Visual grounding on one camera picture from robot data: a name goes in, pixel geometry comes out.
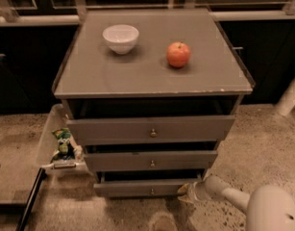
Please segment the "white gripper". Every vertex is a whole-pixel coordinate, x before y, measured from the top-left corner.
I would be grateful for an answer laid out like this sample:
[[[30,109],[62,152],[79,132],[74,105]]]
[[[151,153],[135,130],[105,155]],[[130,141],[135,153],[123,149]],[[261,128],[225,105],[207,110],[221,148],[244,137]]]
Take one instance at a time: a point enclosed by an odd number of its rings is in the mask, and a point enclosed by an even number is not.
[[[181,187],[178,188],[177,193],[184,194],[178,196],[178,199],[189,204],[197,204],[200,201],[205,201],[209,199],[203,182],[183,184]]]

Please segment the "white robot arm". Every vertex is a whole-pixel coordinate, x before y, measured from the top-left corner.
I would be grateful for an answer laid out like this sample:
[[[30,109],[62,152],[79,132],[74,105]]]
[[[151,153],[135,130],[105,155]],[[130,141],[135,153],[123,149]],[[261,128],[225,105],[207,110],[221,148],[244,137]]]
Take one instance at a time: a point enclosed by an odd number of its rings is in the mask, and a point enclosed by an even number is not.
[[[264,185],[246,193],[211,175],[183,184],[177,193],[181,201],[192,204],[203,200],[230,202],[245,214],[246,231],[295,231],[295,196],[278,186]]]

